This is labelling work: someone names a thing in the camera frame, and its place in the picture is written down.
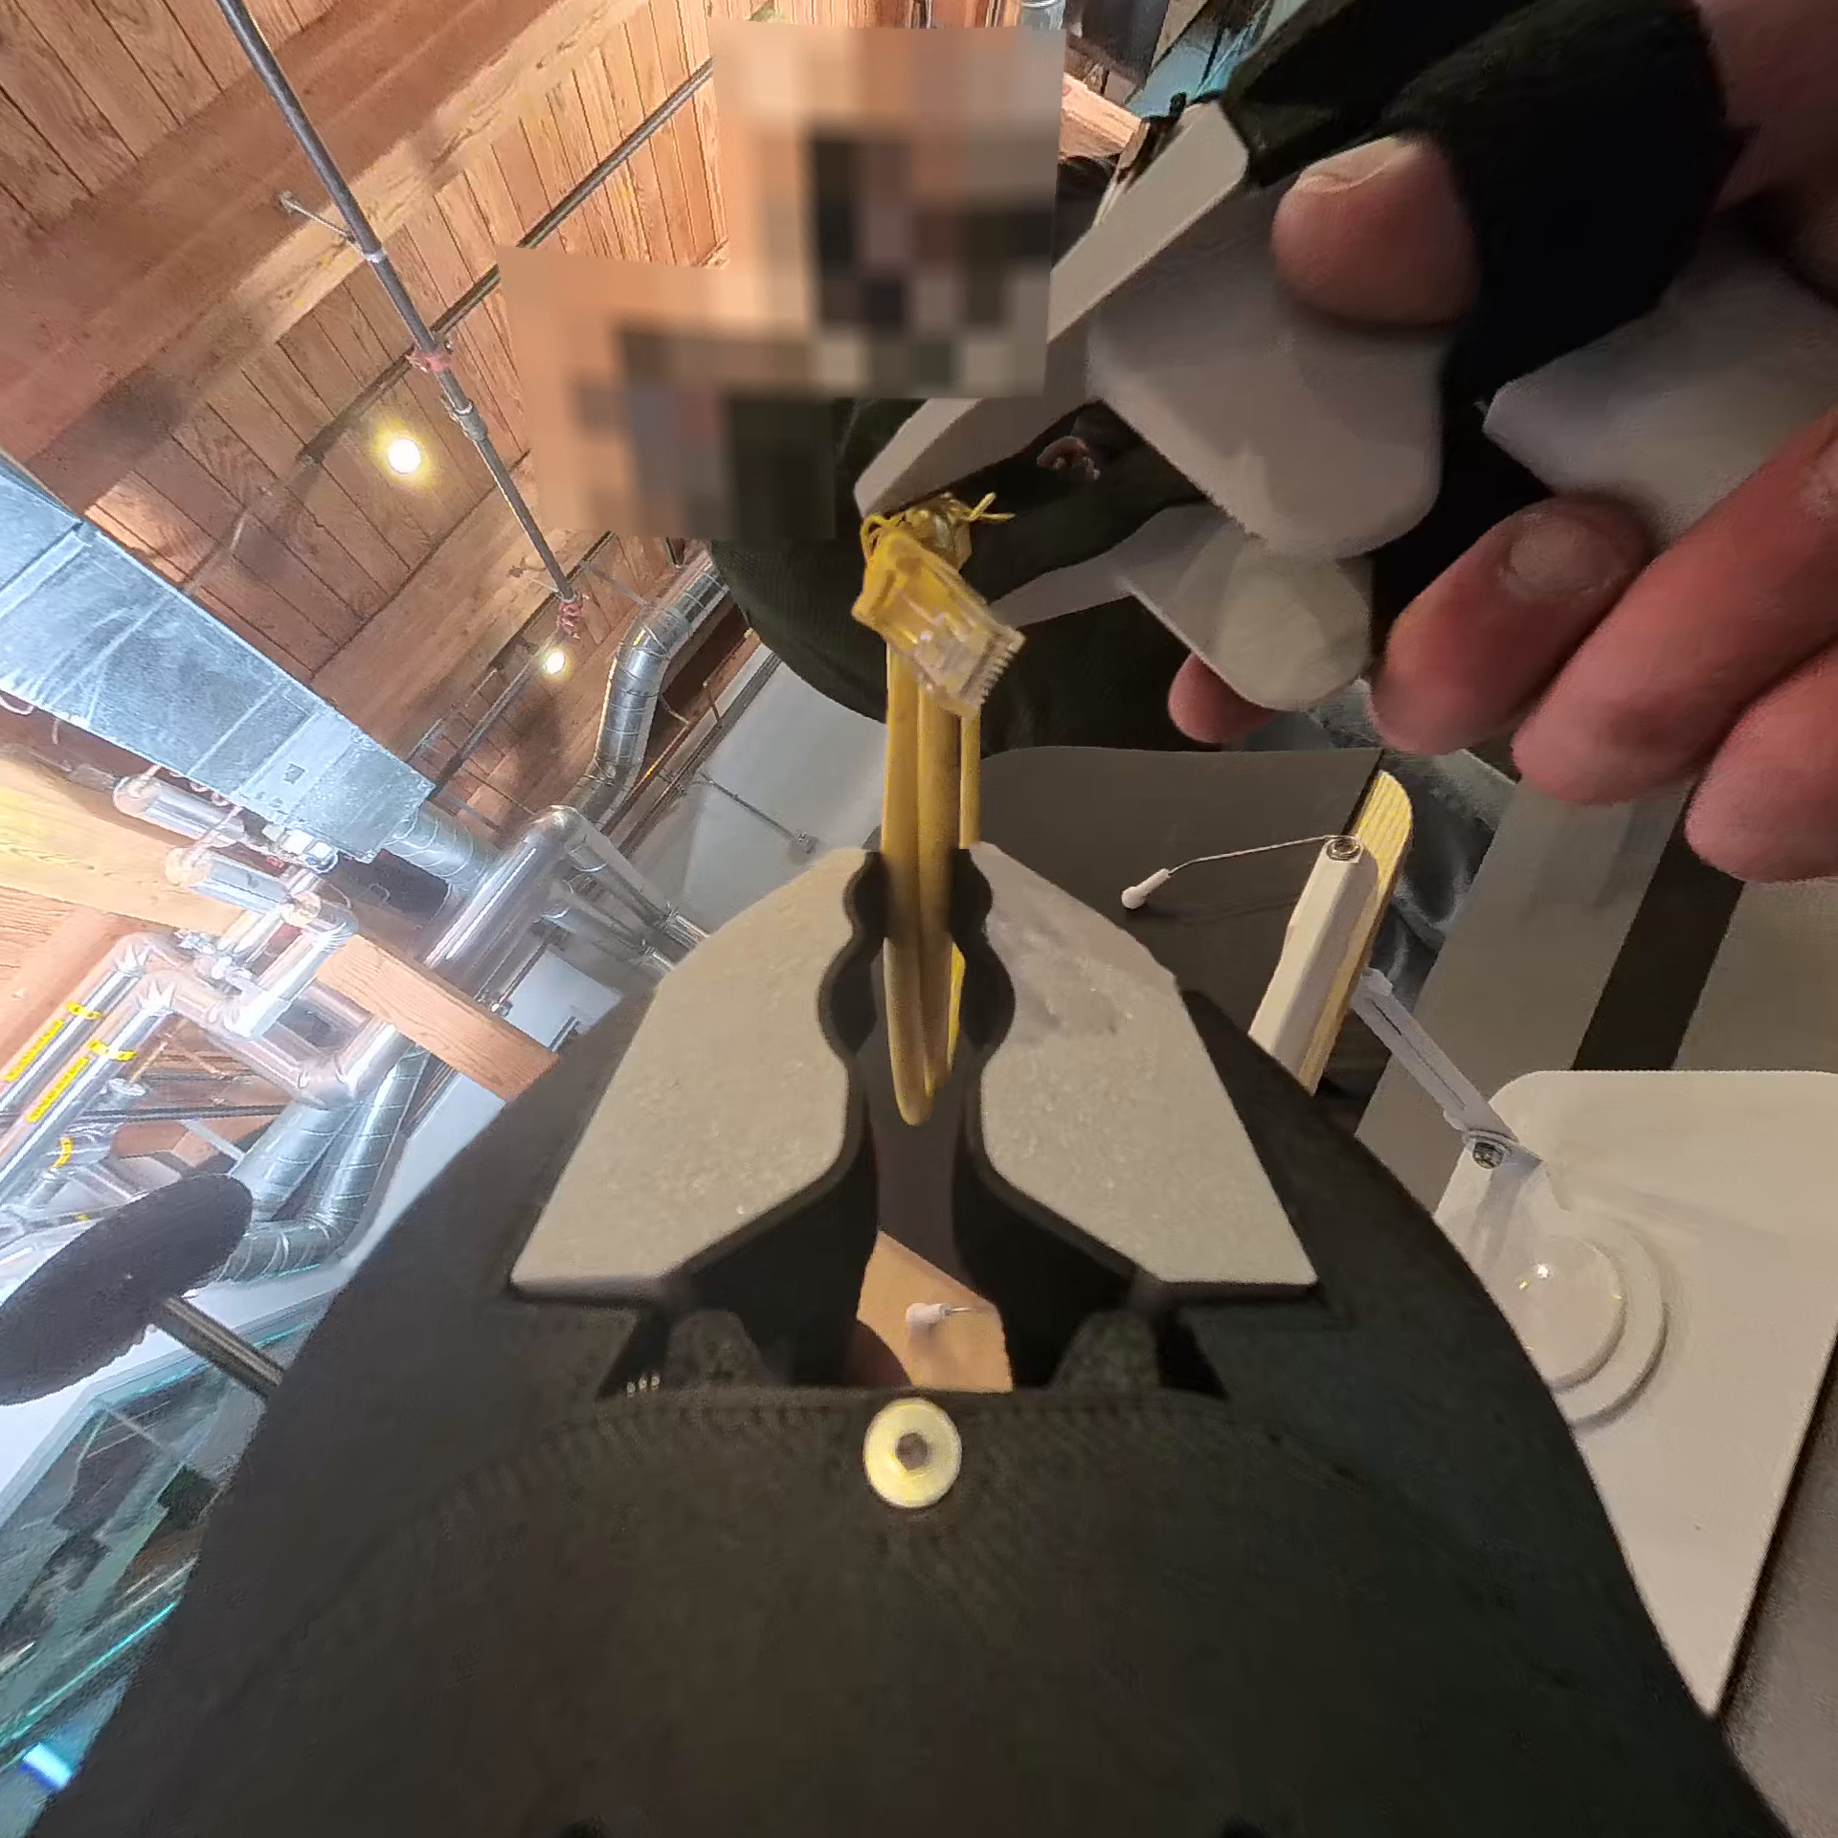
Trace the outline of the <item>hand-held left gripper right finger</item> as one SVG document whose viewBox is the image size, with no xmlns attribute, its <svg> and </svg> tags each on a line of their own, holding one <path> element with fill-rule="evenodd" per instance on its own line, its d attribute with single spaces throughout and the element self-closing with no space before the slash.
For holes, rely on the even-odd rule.
<svg viewBox="0 0 1838 1838">
<path fill-rule="evenodd" d="M 1095 1316 L 1166 1345 L 1191 1307 L 1318 1286 L 1176 975 L 991 842 L 956 860 L 964 1102 L 952 1231 L 1019 1387 Z"/>
</svg>

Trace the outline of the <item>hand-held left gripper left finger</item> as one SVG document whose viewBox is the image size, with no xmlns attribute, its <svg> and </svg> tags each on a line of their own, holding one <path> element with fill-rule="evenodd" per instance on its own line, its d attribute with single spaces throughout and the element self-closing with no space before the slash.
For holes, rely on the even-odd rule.
<svg viewBox="0 0 1838 1838">
<path fill-rule="evenodd" d="M 885 862 L 837 849 L 667 973 L 513 1264 L 517 1296 L 741 1320 L 794 1384 L 843 1376 L 877 1243 L 860 1050 Z"/>
</svg>

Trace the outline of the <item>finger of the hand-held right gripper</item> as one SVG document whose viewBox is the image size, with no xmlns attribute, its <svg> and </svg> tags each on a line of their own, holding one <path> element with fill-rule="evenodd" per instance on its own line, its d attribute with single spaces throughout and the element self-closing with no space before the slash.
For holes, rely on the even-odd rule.
<svg viewBox="0 0 1838 1838">
<path fill-rule="evenodd" d="M 1262 543 L 1213 505 L 1149 518 L 1097 557 L 1051 568 L 991 602 L 1016 629 L 1137 600 L 1174 633 L 1223 633 L 1235 574 Z"/>
<path fill-rule="evenodd" d="M 921 405 L 860 475 L 858 509 L 901 509 L 1106 402 L 1223 511 L 1267 518 L 1250 454 L 1270 435 L 1284 300 L 1248 178 L 1219 105 L 1182 114 L 1055 263 L 1041 388 Z"/>
</svg>

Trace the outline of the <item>person's right hand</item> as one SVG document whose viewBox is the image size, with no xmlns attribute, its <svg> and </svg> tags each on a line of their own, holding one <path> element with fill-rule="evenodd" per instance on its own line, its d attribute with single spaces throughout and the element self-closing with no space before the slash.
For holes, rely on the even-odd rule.
<svg viewBox="0 0 1838 1838">
<path fill-rule="evenodd" d="M 1271 255 L 1315 311 L 1452 329 L 1453 407 L 1638 317 L 1714 215 L 1834 292 L 1834 4 L 1328 4 L 1232 84 L 1288 179 Z M 1579 804 L 1692 786 L 1741 882 L 1834 876 L 1834 414 L 1655 555 L 1595 495 L 1470 488 L 1405 540 L 1417 585 L 1371 715 L 1401 751 L 1513 730 Z"/>
</svg>

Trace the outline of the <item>dark grey board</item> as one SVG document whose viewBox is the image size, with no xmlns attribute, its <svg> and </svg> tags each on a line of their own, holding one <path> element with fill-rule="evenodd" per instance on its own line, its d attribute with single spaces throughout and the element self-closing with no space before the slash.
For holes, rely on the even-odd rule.
<svg viewBox="0 0 1838 1838">
<path fill-rule="evenodd" d="M 1250 1027 L 1378 768 L 1377 748 L 1011 751 L 980 769 L 980 834 Z"/>
</svg>

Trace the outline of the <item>silver insulated pipes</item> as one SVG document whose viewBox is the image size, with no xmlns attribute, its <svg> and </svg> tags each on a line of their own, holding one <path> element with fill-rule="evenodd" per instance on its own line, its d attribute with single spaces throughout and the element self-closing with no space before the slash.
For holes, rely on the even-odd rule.
<svg viewBox="0 0 1838 1838">
<path fill-rule="evenodd" d="M 263 971 L 213 978 L 214 951 L 189 951 L 177 934 L 131 931 L 100 959 L 58 1027 L 47 1027 L 8 1066 L 5 1240 L 34 1230 L 34 1215 L 61 1191 L 61 1140 L 95 1110 L 95 1095 L 136 1060 L 166 1022 L 186 1020 L 248 1073 L 290 1095 L 290 1108 L 238 1167 L 255 1225 L 221 1266 L 223 1279 L 276 1279 L 347 1256 L 376 1211 L 398 1147 L 408 1101 L 428 1059 L 504 1095 L 548 1067 L 536 1046 L 477 1000 L 476 987 L 540 925 L 574 920 L 665 973 L 702 931 L 628 872 L 604 835 L 571 807 L 539 817 L 456 907 L 426 957 L 398 957 L 361 934 L 349 911 L 306 895 L 276 895 L 244 912 L 234 931 L 265 920 L 294 941 Z"/>
</svg>

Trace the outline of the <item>wooden book stand white base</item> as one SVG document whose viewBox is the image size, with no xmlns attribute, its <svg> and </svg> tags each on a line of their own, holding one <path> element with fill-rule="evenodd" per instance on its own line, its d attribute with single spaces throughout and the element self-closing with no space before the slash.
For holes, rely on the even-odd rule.
<svg viewBox="0 0 1838 1838">
<path fill-rule="evenodd" d="M 1250 1036 L 1304 1085 L 1346 1013 L 1363 1140 L 1546 1376 L 1674 1661 L 1731 1699 L 1834 1364 L 1834 891 L 1697 880 L 1674 802 L 1513 792 L 1417 1013 L 1368 969 L 1415 810 L 1325 837 Z"/>
</svg>

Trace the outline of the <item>metal sprinkler pipe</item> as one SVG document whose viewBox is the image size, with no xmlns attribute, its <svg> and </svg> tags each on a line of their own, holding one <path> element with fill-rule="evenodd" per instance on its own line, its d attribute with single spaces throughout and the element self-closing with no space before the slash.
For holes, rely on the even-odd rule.
<svg viewBox="0 0 1838 1838">
<path fill-rule="evenodd" d="M 410 336 L 410 368 L 435 380 L 435 384 L 442 392 L 449 418 L 471 440 L 473 448 L 479 454 L 479 461 L 491 472 L 494 490 L 501 495 L 521 531 L 535 547 L 539 563 L 546 576 L 552 580 L 552 586 L 558 596 L 560 629 L 571 634 L 582 616 L 582 597 L 575 590 L 557 550 L 546 539 L 536 511 L 532 509 L 524 490 L 517 485 L 514 472 L 499 453 L 482 412 L 471 400 L 471 393 L 467 392 L 461 375 L 456 371 L 449 345 L 433 333 L 428 317 L 412 298 L 395 261 L 385 252 L 376 227 L 372 225 L 368 213 L 364 213 L 352 191 L 352 184 L 337 164 L 324 136 L 314 125 L 304 102 L 301 100 L 292 80 L 288 79 L 278 55 L 263 34 L 249 7 L 246 1 L 217 1 L 217 10 L 221 12 L 230 32 L 234 32 L 237 43 L 244 57 L 248 58 L 255 76 L 263 84 L 272 102 L 283 114 L 283 121 L 290 127 L 292 138 L 304 154 L 311 171 L 324 184 L 328 202 L 337 209 L 337 216 L 341 218 L 341 225 L 349 231 L 351 244 L 360 252 L 364 265 L 376 276 L 383 292 L 388 296 L 391 306 L 403 321 L 403 329 Z"/>
</svg>

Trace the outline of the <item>rectangular metal duct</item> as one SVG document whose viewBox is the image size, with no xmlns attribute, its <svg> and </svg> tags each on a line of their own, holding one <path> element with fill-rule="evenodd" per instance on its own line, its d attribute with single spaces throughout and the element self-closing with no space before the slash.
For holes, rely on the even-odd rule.
<svg viewBox="0 0 1838 1838">
<path fill-rule="evenodd" d="M 429 798 L 421 773 L 10 454 L 3 687 L 349 858 L 372 860 Z"/>
</svg>

